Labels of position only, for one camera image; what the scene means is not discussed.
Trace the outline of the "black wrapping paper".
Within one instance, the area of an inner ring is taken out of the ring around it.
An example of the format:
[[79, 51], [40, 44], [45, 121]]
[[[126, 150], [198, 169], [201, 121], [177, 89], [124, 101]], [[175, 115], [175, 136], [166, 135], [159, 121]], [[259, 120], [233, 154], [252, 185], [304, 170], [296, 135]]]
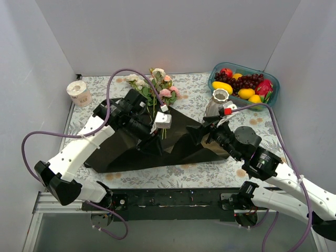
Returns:
[[217, 143], [206, 144], [207, 136], [195, 145], [186, 127], [199, 126], [196, 120], [170, 107], [172, 125], [162, 140], [163, 154], [150, 155], [136, 149], [138, 139], [124, 129], [105, 140], [84, 163], [98, 173], [142, 170], [160, 166], [222, 161], [229, 157]]

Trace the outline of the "pink rose stem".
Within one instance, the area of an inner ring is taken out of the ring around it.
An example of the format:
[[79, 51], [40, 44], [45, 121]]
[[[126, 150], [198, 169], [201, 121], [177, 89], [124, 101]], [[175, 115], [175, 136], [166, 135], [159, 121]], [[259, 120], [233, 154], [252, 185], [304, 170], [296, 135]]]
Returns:
[[171, 86], [167, 89], [162, 89], [159, 92], [159, 96], [164, 104], [170, 106], [175, 103], [175, 101], [181, 96], [181, 94], [177, 87]]

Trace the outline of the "peach rose stem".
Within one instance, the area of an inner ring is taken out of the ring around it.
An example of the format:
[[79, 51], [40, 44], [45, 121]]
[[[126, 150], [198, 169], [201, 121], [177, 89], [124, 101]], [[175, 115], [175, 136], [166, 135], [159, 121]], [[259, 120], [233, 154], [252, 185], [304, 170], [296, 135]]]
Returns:
[[169, 89], [172, 78], [162, 68], [150, 68], [151, 81], [157, 89]]

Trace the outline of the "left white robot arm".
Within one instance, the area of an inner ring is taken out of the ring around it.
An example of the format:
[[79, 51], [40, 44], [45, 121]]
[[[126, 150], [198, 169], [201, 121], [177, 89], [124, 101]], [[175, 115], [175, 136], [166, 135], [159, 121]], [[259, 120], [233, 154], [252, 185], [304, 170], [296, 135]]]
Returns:
[[134, 89], [116, 102], [112, 99], [102, 101], [73, 141], [49, 161], [39, 161], [35, 165], [41, 183], [61, 205], [82, 200], [93, 202], [101, 210], [111, 206], [112, 190], [99, 181], [76, 180], [75, 175], [89, 156], [120, 130], [137, 138], [137, 150], [162, 155], [162, 144], [157, 136], [159, 125], [171, 123], [171, 116], [167, 106], [162, 105], [154, 122], [146, 124], [140, 119], [145, 107], [145, 97]]

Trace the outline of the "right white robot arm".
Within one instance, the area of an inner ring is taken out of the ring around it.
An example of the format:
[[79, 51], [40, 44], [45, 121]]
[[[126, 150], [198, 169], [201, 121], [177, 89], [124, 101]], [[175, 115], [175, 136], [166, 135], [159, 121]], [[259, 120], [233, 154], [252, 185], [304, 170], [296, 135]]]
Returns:
[[298, 174], [280, 157], [260, 146], [261, 137], [247, 126], [235, 131], [220, 117], [208, 117], [200, 126], [187, 126], [195, 144], [204, 136], [216, 142], [236, 161], [249, 177], [265, 181], [286, 192], [279, 194], [245, 182], [237, 195], [238, 204], [248, 209], [253, 205], [271, 208], [311, 223], [313, 230], [328, 240], [335, 240], [335, 195]]

